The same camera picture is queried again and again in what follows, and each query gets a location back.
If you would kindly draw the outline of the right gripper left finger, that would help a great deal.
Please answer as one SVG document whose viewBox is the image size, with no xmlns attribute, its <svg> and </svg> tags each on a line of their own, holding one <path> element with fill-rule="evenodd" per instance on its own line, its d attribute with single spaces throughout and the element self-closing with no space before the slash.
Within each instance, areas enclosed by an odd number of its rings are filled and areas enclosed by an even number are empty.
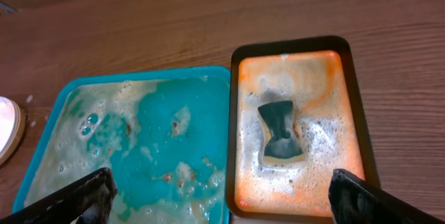
<svg viewBox="0 0 445 224">
<path fill-rule="evenodd" d="M 100 168 L 1 219 L 2 223 L 108 223 L 118 189 L 110 168 Z"/>
</svg>

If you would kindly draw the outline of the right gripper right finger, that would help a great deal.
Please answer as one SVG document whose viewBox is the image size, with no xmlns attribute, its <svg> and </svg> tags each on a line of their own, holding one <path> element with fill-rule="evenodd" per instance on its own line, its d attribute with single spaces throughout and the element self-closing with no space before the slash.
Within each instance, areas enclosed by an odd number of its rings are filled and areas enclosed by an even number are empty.
<svg viewBox="0 0 445 224">
<path fill-rule="evenodd" d="M 336 224 L 444 224 L 345 169 L 333 170 L 328 198 Z"/>
</svg>

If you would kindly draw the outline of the dark green sponge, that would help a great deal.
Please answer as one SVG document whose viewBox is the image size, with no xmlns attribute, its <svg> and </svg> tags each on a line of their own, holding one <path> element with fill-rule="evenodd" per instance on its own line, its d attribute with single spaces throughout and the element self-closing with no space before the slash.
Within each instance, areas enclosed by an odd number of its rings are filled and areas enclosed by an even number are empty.
<svg viewBox="0 0 445 224">
<path fill-rule="evenodd" d="M 303 154 L 299 140 L 293 130 L 293 102 L 290 100 L 271 102 L 258 108 L 270 138 L 264 148 L 264 156 L 275 159 L 291 159 Z"/>
</svg>

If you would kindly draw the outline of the yellow plate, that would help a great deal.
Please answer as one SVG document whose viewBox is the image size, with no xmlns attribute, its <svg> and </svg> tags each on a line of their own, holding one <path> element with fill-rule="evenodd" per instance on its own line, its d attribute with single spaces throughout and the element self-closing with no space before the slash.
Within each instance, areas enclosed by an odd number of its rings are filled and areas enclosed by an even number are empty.
<svg viewBox="0 0 445 224">
<path fill-rule="evenodd" d="M 26 116 L 23 109 L 1 113 L 1 165 L 13 155 L 24 135 Z"/>
</svg>

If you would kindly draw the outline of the white plate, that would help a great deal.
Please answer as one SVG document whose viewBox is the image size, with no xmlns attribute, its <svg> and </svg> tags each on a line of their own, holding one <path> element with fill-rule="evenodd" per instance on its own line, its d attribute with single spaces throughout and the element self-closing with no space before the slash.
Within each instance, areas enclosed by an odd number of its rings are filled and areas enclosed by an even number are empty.
<svg viewBox="0 0 445 224">
<path fill-rule="evenodd" d="M 23 110 L 14 101 L 1 97 L 1 164 L 16 150 L 25 128 Z"/>
</svg>

